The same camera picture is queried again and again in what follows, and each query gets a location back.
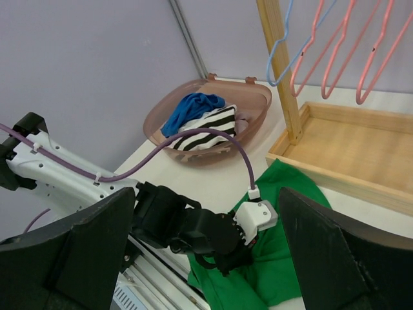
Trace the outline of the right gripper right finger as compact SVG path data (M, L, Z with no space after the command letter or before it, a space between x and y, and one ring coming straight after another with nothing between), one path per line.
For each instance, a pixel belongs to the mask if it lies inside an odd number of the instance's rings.
M288 187L278 205L306 309L412 309L412 239Z

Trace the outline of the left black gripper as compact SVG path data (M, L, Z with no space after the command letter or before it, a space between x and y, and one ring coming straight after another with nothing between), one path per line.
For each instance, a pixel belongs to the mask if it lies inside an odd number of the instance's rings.
M246 234L235 220L235 212L221 213L212 229L211 245L213 248L210 257L213 258L213 267L223 276L230 271L251 265L254 260L252 248L259 237L256 235L250 242L246 242Z

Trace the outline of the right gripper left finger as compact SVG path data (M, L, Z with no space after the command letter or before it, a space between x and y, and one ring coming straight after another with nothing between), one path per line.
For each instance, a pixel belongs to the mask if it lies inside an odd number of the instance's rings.
M1 242L1 309L109 309L135 204L121 189Z

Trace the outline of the green tank top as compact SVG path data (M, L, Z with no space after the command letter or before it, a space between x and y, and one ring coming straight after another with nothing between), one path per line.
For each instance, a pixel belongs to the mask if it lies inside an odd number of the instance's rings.
M290 187L322 206L330 207L327 198L309 177L279 160L274 161L256 183L262 198L274 207L282 187ZM205 269L190 255L188 283L202 290L211 309L268 309L301 296L281 222L259 233L252 257L253 264L223 276L217 269Z

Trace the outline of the mauve pink tank top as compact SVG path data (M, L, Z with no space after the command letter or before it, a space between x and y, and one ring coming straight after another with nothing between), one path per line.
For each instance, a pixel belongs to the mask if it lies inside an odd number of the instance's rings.
M251 115L246 112L236 112L235 118L235 133L240 135L244 130L248 128Z

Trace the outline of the blue tank top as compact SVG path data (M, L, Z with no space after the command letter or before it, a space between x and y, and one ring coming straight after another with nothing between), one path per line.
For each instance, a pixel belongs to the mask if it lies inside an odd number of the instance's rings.
M161 133L166 138L173 136L188 121L199 119L204 113L224 106L225 100L215 94L195 92L186 95L161 128Z

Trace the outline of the blue wire hanger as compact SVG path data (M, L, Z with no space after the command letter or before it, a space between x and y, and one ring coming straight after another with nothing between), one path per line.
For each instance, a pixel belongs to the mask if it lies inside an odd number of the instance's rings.
M301 56L302 52L304 49L309 46L309 44L313 43L315 38L316 38L316 32L318 28L322 25L324 22L325 18L327 15L329 15L330 11L333 9L333 7L336 5L336 1L331 1L330 5L328 8L324 11L323 14L321 14L323 7L324 7L324 1L319 1L319 6L317 8L313 24L312 24L312 30L311 34L307 37L303 45L301 46L300 50L297 52L297 54L294 56L293 60L288 63L288 65L285 67L285 69L282 71L282 73L277 74L276 79L273 80L270 77L270 67L272 66L272 61L274 60L275 54L277 52L278 47L287 41L288 35L290 32L290 15L292 12L292 8L294 6L294 0L290 0L288 3L287 11L285 13L285 18L284 18L284 33L281 39L277 39L274 44L272 45L272 49L270 50L268 61L267 61L267 67L266 67L266 79L267 83L271 87L277 87L283 80L283 78L287 74L287 70L291 68L291 66L299 59Z

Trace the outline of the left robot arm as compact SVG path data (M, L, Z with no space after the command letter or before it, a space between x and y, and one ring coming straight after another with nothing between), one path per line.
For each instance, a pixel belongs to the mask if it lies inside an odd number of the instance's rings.
M252 214L261 195L252 183L248 201L237 211L216 214L199 202L164 186L141 183L131 172L110 176L91 173L60 158L44 119L27 114L14 128L2 126L9 137L1 145L1 185L11 191L47 183L67 196L63 214L89 207L107 196L131 188L134 215L131 234L157 249L192 254L205 269L231 270L253 262L259 223Z

